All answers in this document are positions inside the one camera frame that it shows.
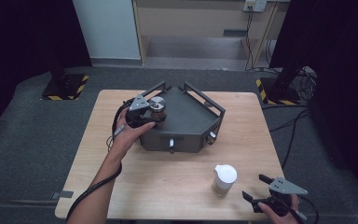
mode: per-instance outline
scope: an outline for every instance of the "cup lid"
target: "cup lid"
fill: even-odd
[[[237,171],[230,165],[220,165],[216,172],[225,183],[233,183],[237,179]]]

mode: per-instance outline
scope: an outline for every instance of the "wooden table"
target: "wooden table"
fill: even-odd
[[[123,101],[142,91],[101,91],[89,118],[60,198],[56,216],[66,218],[75,199],[89,186],[107,153],[113,117]],[[146,151],[135,143],[123,160],[108,218],[169,220],[261,220],[241,196],[269,196],[258,175],[283,176],[257,96],[248,92],[204,92],[226,110],[217,140],[199,153]],[[213,194],[213,169],[230,164],[238,179],[228,195]]]

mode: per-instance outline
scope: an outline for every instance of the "white wall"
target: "white wall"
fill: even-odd
[[[73,0],[89,56],[140,60],[131,0]]]

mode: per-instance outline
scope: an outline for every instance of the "black curtain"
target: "black curtain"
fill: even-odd
[[[72,1],[0,0],[0,115],[24,79],[74,66],[91,62]]]
[[[293,54],[316,72],[310,109],[331,159],[358,178],[358,1],[292,0],[271,67]]]

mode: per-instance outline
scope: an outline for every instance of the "electrical outlet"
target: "electrical outlet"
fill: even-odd
[[[255,2],[256,0],[246,0],[243,5],[243,11],[253,11],[253,8],[255,8]]]
[[[267,0],[246,0],[243,11],[264,12]]]
[[[256,12],[264,12],[266,8],[267,0],[257,0],[255,2],[254,11]]]

